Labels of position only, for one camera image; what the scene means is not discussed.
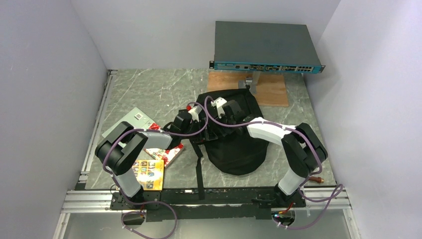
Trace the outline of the red colourful book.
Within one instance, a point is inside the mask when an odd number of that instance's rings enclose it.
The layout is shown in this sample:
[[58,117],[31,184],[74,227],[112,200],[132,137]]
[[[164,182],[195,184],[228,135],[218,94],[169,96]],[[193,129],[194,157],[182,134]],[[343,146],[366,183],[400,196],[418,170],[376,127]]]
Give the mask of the red colourful book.
[[174,161],[178,155],[184,150],[184,145],[180,143],[173,149],[165,150],[159,148],[147,148],[144,151],[149,154],[153,159],[163,161],[165,168]]

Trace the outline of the black student backpack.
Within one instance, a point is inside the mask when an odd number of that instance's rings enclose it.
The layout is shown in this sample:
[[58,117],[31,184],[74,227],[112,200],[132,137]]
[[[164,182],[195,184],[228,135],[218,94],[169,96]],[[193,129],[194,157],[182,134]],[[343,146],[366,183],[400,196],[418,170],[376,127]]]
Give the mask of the black student backpack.
[[211,91],[200,94],[196,100],[202,111],[199,116],[209,116],[209,126],[218,136],[217,140],[204,144],[196,144],[190,141],[195,154],[198,157],[196,176],[198,192],[201,199],[204,193],[201,158],[203,156],[199,146],[205,147],[209,161],[221,172],[241,176],[255,171],[264,161],[269,143],[267,141],[251,138],[246,134],[219,135],[221,125],[215,123],[218,119],[216,108],[211,106],[211,101],[222,97],[226,101],[235,100],[246,111],[247,116],[262,117],[263,114],[255,97],[247,89],[230,89]]

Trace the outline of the yellow picture book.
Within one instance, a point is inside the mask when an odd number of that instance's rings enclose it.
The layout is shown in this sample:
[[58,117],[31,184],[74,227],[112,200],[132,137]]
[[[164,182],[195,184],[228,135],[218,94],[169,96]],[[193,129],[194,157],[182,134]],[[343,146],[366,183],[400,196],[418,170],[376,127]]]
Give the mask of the yellow picture book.
[[146,191],[161,191],[164,182],[165,165],[160,160],[137,160],[132,170],[137,181]]

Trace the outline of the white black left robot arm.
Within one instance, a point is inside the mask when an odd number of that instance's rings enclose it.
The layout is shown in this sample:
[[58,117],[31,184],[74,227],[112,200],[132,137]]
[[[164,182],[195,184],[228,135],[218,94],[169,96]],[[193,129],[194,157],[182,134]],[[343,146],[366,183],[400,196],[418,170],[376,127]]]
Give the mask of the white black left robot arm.
[[188,110],[180,110],[169,125],[159,129],[135,128],[122,121],[97,145],[95,156],[120,188],[123,202],[130,209],[137,209],[145,201],[144,186],[132,169],[139,154],[151,148],[172,150],[183,139],[200,136],[209,121],[209,116],[200,119],[198,114]]

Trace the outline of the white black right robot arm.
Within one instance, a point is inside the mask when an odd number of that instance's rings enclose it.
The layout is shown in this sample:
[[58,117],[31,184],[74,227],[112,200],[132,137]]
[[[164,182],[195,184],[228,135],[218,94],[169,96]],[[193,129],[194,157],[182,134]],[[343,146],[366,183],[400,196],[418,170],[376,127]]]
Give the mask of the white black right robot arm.
[[289,205],[294,195],[300,193],[300,187],[311,176],[322,171],[322,163],[328,158],[328,152],[309,124],[286,125],[254,116],[243,117],[240,123],[226,124],[223,120],[239,115],[239,104],[219,97],[211,105],[217,110],[215,123],[227,128],[244,129],[251,138],[283,147],[289,168],[274,188],[277,205]]

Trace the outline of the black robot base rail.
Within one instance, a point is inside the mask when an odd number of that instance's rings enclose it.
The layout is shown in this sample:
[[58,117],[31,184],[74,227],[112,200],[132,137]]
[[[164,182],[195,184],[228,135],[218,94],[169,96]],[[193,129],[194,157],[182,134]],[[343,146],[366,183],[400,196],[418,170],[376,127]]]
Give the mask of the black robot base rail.
[[201,199],[196,188],[172,188],[162,191],[144,191],[145,206],[133,205],[114,192],[110,201],[112,211],[142,209],[147,222],[182,219],[255,218],[269,220],[272,212],[285,208],[304,208],[305,200],[299,193],[286,199],[277,199],[274,187],[206,188]]

